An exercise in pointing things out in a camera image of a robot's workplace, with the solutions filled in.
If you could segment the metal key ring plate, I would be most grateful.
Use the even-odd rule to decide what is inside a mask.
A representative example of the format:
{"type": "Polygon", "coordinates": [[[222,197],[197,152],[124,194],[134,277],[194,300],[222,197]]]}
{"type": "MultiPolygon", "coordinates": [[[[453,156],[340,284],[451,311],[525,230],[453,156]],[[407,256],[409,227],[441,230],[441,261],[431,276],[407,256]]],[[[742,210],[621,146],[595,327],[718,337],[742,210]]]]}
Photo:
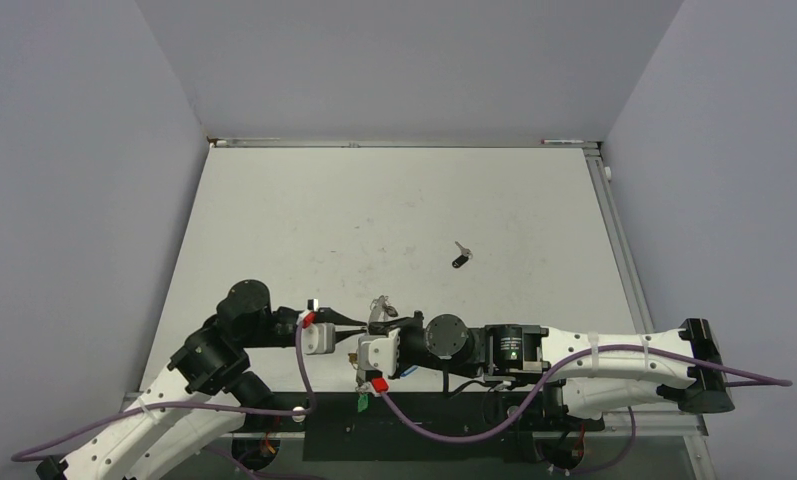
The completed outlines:
{"type": "Polygon", "coordinates": [[[365,332],[357,339],[356,349],[348,355],[355,371],[358,394],[374,394],[372,381],[388,379],[397,371],[400,328],[392,323],[397,319],[397,310],[387,296],[380,295],[372,302],[365,332]]]}

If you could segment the green tagged key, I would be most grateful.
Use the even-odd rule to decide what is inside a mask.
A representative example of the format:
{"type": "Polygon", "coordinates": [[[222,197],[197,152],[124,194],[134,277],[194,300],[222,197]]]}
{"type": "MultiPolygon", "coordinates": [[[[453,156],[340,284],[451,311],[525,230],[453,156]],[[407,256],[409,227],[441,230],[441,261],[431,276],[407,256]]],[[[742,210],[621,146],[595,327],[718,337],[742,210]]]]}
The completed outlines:
{"type": "Polygon", "coordinates": [[[358,395],[357,399],[357,412],[362,413],[367,410],[369,407],[370,395],[366,393],[361,393],[358,395]]]}

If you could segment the black tagged key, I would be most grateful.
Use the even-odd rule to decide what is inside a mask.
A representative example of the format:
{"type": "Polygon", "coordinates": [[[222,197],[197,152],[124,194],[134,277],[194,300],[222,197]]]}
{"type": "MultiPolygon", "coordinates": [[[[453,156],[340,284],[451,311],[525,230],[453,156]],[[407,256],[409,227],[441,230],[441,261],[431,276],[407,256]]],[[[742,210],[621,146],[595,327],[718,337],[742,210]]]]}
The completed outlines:
{"type": "Polygon", "coordinates": [[[455,241],[454,244],[459,250],[459,255],[452,261],[451,265],[454,269],[460,269],[473,258],[473,252],[459,241],[455,241]]]}

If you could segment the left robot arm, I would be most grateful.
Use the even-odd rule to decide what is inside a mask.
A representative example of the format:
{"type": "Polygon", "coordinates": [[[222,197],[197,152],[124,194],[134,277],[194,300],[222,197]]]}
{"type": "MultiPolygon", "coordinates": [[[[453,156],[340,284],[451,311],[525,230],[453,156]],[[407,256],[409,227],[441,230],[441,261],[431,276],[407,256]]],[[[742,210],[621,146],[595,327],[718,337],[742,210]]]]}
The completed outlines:
{"type": "Polygon", "coordinates": [[[186,337],[130,405],[118,414],[65,435],[93,437],[64,455],[42,458],[40,479],[158,479],[215,438],[242,426],[258,430],[282,417],[302,421],[317,399],[304,358],[334,351],[366,325],[329,307],[273,309],[268,287],[234,284],[202,326],[186,337]],[[292,348],[305,401],[282,408],[252,371],[249,350],[292,348]]]}

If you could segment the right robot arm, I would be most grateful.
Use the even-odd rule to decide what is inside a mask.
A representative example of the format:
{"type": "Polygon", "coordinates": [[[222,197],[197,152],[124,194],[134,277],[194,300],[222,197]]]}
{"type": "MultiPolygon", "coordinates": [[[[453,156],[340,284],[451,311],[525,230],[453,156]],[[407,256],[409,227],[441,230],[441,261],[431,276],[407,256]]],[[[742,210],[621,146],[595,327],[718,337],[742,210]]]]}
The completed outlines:
{"type": "Polygon", "coordinates": [[[703,319],[663,332],[600,334],[541,325],[469,327],[443,314],[373,323],[357,347],[358,378],[399,378],[411,367],[504,387],[550,386],[539,414],[553,428],[642,404],[684,413],[734,410],[718,344],[703,319]]]}

